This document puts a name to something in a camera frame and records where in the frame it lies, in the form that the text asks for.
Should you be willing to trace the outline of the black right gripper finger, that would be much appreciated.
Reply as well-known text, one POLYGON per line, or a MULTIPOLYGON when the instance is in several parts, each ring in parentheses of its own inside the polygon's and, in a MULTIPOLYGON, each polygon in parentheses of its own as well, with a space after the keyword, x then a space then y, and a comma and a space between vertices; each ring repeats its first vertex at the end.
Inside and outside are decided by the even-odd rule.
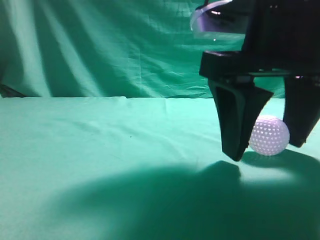
POLYGON ((249 146, 255 122, 273 92, 253 82, 208 81, 219 120, 222 152, 238 162, 249 146))

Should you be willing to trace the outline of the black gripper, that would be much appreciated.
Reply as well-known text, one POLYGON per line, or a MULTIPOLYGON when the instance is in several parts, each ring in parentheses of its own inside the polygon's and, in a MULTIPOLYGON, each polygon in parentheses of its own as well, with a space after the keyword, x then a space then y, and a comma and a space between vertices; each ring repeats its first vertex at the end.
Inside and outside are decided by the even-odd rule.
POLYGON ((255 0, 249 10, 241 50, 203 52, 199 74, 285 77, 283 121, 301 147, 320 119, 320 2, 255 0))

